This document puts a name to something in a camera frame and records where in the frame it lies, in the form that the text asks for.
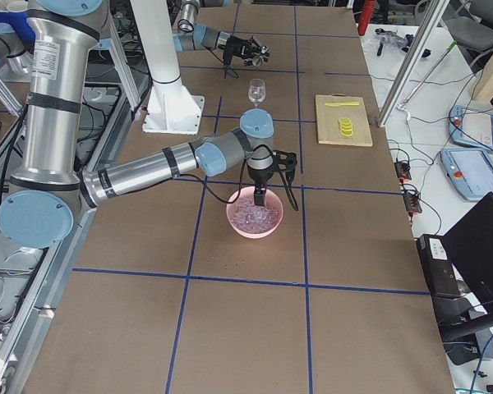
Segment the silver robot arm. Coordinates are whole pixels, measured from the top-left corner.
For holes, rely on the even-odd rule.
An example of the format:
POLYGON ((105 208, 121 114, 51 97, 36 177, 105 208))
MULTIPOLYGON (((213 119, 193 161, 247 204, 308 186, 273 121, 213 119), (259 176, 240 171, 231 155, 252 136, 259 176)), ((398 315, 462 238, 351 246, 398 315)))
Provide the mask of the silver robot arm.
POLYGON ((270 59, 270 49, 254 36, 241 39, 222 30, 210 28, 196 21, 203 7, 227 7, 241 1, 198 1, 180 2, 177 33, 173 34, 173 43, 177 52, 207 50, 222 52, 218 59, 225 71, 230 69, 232 60, 242 59, 244 66, 261 66, 270 59))
MULTIPOLYGON (((195 135, 204 99, 182 83, 177 54, 184 50, 223 53, 260 65, 269 49, 255 38, 240 39, 197 22, 201 1, 182 3, 178 32, 173 33, 164 1, 131 5, 150 78, 147 132, 195 135)), ((255 184, 254 202, 263 205, 266 185, 276 172, 271 148, 273 123, 264 110, 242 115, 240 124, 222 136, 192 142, 123 165, 87 171, 92 153, 79 148, 81 114, 90 52, 117 35, 106 1, 30 1, 27 21, 35 32, 30 91, 17 131, 25 134, 21 164, 4 171, 0 184, 0 232, 24 247, 44 249, 68 236, 84 205, 156 186, 201 169, 217 176, 242 165, 255 184)))

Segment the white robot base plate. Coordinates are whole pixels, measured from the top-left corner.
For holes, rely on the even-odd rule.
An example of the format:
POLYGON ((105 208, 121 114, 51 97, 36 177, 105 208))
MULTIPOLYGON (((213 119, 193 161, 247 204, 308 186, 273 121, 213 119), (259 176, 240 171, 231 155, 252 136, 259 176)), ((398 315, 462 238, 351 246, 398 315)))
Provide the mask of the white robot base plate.
POLYGON ((183 85, 154 83, 142 129, 146 133, 196 135, 205 105, 205 97, 192 95, 183 85))

